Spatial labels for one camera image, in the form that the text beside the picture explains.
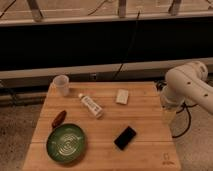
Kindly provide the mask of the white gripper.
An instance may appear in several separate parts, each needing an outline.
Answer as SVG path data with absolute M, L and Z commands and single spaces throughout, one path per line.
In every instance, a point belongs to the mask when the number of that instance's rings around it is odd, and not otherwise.
M 183 103 L 183 97 L 169 87 L 164 87 L 160 92 L 160 102 L 163 107 L 162 122 L 169 125 Z

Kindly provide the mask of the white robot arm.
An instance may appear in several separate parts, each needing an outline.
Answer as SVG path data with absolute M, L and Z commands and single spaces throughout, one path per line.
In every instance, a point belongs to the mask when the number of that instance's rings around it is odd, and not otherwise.
M 166 85 L 159 93 L 164 124 L 171 123 L 186 99 L 213 115 L 213 87 L 206 83 L 207 77 L 208 69 L 200 61 L 189 62 L 167 71 Z

